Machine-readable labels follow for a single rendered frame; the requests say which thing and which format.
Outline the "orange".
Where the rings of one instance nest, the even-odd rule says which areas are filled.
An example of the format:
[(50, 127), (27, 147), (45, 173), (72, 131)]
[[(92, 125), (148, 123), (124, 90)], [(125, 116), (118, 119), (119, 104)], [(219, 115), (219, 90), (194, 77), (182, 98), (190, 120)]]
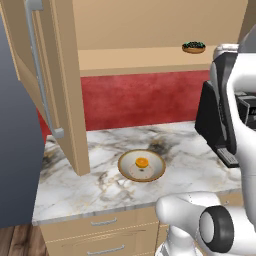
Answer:
[(139, 168), (146, 168), (149, 165), (149, 161), (147, 158), (139, 157), (136, 159), (135, 164)]

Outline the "tan wall cabinet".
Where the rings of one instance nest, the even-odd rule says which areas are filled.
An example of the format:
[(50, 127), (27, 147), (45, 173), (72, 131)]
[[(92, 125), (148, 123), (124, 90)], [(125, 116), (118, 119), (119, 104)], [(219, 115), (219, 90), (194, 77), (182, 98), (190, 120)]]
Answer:
[[(80, 74), (206, 70), (239, 39), (248, 0), (73, 0)], [(200, 54), (186, 42), (203, 42)]]

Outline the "black coffee machine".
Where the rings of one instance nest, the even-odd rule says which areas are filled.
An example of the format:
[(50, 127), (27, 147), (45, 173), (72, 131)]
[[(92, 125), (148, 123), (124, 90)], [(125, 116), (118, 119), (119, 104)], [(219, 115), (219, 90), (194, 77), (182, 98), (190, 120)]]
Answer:
[[(256, 131), (256, 93), (238, 92), (235, 97), (240, 119)], [(205, 81), (202, 86), (195, 129), (228, 168), (239, 166), (226, 148), (215, 92), (209, 81)]]

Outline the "brown round dark-topped pastry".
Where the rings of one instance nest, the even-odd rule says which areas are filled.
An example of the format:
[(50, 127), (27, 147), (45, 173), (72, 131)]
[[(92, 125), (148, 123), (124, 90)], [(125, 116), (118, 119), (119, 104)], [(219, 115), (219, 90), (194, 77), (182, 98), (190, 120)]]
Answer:
[(203, 42), (191, 41), (191, 42), (186, 42), (182, 45), (182, 50), (186, 53), (191, 53), (191, 54), (203, 53), (205, 49), (206, 49), (206, 46)]

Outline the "tan drawer front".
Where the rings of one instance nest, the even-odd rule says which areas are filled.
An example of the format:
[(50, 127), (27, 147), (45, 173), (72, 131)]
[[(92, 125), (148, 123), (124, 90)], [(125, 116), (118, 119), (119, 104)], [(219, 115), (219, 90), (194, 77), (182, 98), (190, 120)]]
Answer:
[(153, 256), (157, 231), (157, 222), (140, 224), (123, 230), (47, 242), (46, 247), (49, 256), (87, 256), (88, 251), (106, 250), (125, 244), (123, 250), (96, 256)]
[[(106, 221), (111, 220), (114, 217), (117, 218), (117, 222), (113, 224), (105, 226), (91, 225), (91, 221)], [(41, 225), (40, 229), (45, 241), (50, 242), (156, 222), (158, 222), (158, 220), (155, 214), (155, 209), (153, 207), (147, 207), (45, 224)]]

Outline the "dark grey fridge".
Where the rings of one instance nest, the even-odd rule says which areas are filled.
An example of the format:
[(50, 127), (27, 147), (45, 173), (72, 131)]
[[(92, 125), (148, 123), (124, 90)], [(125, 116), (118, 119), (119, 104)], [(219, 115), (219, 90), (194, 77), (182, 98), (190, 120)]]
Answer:
[(32, 221), (43, 152), (36, 108), (16, 77), (0, 17), (0, 228)]

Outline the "white bowl with tan rim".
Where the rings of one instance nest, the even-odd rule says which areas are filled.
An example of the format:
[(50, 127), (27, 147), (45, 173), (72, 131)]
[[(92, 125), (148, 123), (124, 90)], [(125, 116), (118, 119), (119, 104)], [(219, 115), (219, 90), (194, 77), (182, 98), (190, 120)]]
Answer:
[[(149, 165), (139, 168), (135, 161), (139, 157), (147, 158)], [(160, 178), (166, 169), (163, 158), (150, 150), (135, 149), (125, 152), (118, 160), (118, 170), (126, 177), (135, 182), (152, 182)]]

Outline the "tan cabinet door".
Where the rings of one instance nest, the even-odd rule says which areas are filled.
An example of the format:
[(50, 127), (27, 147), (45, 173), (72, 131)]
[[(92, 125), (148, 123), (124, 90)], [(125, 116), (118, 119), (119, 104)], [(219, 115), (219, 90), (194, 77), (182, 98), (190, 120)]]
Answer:
[(256, 0), (248, 0), (239, 38), (242, 39), (256, 24)]
[[(56, 139), (77, 175), (90, 172), (72, 0), (42, 0), (32, 20), (47, 102)], [(25, 0), (0, 0), (17, 78), (46, 121), (25, 15)]]

